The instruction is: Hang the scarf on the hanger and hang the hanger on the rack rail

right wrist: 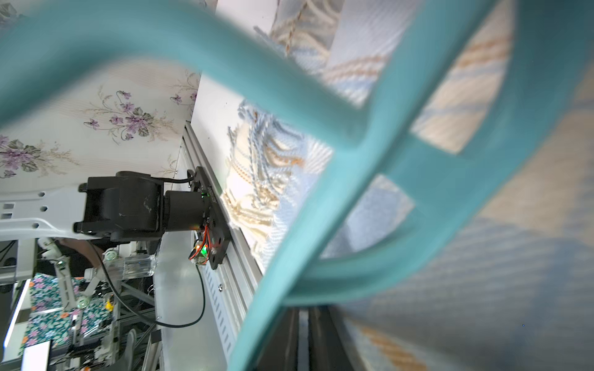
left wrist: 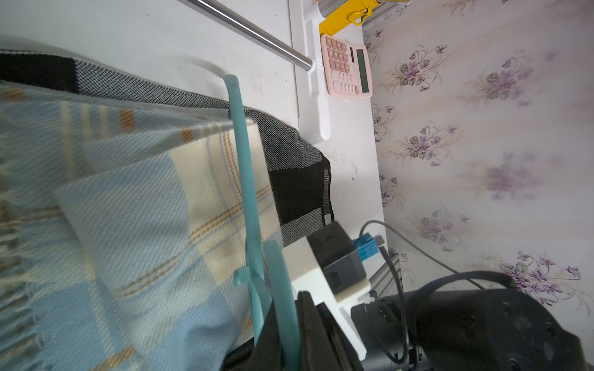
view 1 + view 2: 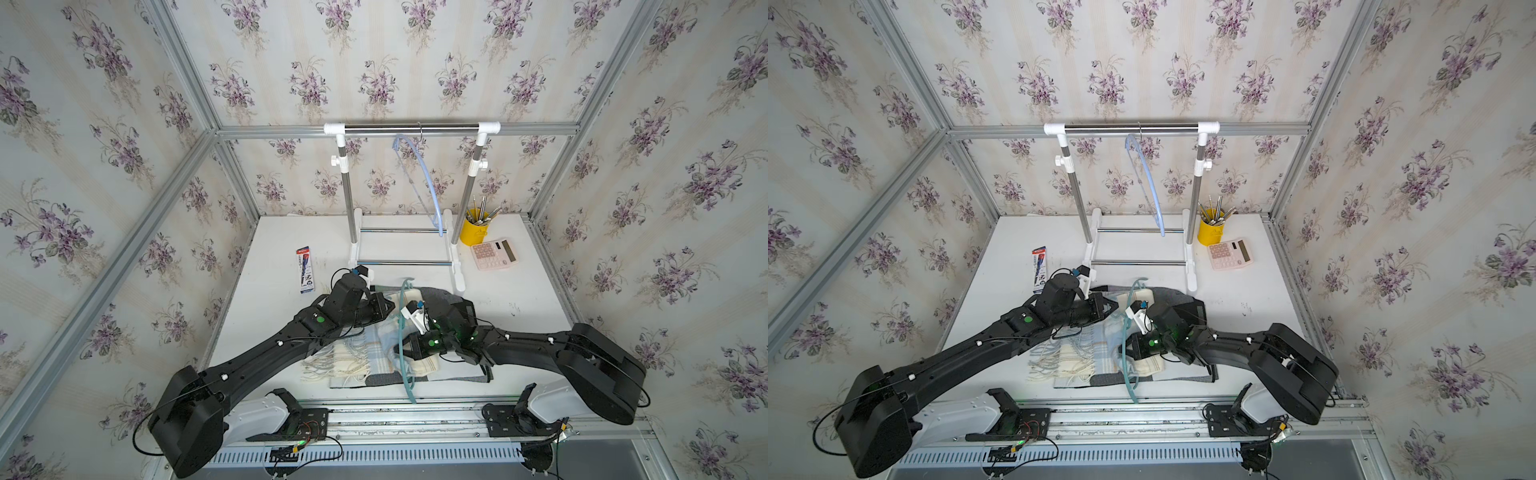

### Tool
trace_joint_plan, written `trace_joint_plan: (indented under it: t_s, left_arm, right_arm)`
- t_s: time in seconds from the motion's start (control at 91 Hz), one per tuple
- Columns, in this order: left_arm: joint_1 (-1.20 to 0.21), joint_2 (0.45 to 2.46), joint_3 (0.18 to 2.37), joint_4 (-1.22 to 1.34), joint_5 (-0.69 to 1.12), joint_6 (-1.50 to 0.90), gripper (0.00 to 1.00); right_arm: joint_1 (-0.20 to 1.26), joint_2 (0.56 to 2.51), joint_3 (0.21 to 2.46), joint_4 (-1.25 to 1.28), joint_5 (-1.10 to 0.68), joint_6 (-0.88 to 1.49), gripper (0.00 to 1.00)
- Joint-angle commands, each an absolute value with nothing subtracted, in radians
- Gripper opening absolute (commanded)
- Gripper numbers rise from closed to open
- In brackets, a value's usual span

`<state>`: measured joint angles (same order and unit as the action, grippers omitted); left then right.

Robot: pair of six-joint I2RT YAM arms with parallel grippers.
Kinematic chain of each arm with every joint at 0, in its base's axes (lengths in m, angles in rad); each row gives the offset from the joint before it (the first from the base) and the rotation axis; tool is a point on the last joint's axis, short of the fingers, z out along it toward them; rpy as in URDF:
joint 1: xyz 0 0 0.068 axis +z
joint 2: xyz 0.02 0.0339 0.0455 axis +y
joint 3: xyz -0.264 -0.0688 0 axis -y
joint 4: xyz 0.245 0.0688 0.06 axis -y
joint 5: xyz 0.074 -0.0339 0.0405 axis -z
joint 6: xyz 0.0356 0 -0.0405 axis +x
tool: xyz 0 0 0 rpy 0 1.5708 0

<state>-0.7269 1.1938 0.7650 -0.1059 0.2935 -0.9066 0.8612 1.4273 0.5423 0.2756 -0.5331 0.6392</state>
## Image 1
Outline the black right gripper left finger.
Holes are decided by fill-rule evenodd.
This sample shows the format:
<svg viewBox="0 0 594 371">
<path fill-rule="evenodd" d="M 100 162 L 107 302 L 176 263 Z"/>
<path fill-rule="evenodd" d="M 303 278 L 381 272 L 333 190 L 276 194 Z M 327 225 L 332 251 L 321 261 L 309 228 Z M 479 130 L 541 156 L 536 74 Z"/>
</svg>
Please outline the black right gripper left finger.
<svg viewBox="0 0 594 371">
<path fill-rule="evenodd" d="M 299 310 L 288 309 L 266 345 L 257 370 L 297 370 L 299 347 Z"/>
</svg>

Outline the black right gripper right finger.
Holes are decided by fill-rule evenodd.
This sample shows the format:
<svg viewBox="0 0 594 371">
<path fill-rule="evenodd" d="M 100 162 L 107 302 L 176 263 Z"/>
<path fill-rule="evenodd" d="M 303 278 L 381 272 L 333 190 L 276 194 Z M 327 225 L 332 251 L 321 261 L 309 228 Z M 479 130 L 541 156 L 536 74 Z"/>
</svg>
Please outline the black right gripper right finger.
<svg viewBox="0 0 594 371">
<path fill-rule="evenodd" d="M 329 307 L 309 309 L 309 369 L 315 371 L 353 371 Z"/>
</svg>

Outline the blue cream plaid scarf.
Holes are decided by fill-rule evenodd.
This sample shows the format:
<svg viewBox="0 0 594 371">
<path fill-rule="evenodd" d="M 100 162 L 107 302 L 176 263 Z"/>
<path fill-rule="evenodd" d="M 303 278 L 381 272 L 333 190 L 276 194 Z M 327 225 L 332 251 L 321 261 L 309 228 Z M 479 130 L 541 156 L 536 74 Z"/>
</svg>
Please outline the blue cream plaid scarf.
<svg viewBox="0 0 594 371">
<path fill-rule="evenodd" d="M 275 51 L 340 97 L 243 105 L 264 271 L 228 369 L 335 305 L 367 369 L 593 368 L 591 1 L 284 1 Z"/>
</svg>

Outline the teal plastic clothes hanger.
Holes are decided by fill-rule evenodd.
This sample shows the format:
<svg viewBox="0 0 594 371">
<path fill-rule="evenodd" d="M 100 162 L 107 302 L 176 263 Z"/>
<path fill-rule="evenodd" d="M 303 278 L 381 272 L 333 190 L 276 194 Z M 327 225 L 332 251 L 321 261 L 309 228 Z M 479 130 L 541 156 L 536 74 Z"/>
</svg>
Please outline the teal plastic clothes hanger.
<svg viewBox="0 0 594 371">
<path fill-rule="evenodd" d="M 370 100 L 355 108 L 211 12 L 178 1 L 49 2 L 1 39 L 8 124 L 105 63 L 127 56 L 189 64 L 335 152 L 286 235 L 244 320 L 231 370 L 251 369 L 282 308 L 352 301 L 425 265 L 523 165 L 583 78 L 591 1 L 521 1 L 506 80 L 485 122 L 454 156 L 409 128 L 491 1 L 428 1 Z M 374 176 L 415 202 L 411 226 L 360 253 L 320 254 Z"/>
</svg>

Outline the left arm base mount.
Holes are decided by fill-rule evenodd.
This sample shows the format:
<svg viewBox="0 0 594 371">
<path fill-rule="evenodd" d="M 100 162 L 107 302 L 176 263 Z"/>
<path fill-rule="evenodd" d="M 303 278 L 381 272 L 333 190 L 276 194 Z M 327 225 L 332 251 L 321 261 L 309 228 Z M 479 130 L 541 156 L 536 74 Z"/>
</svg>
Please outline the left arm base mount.
<svg viewBox="0 0 594 371">
<path fill-rule="evenodd" d="M 164 233 L 194 231 L 207 261 L 230 242 L 230 227 L 204 168 L 184 179 L 121 171 L 86 182 L 1 195 L 1 238 L 157 241 Z"/>
</svg>

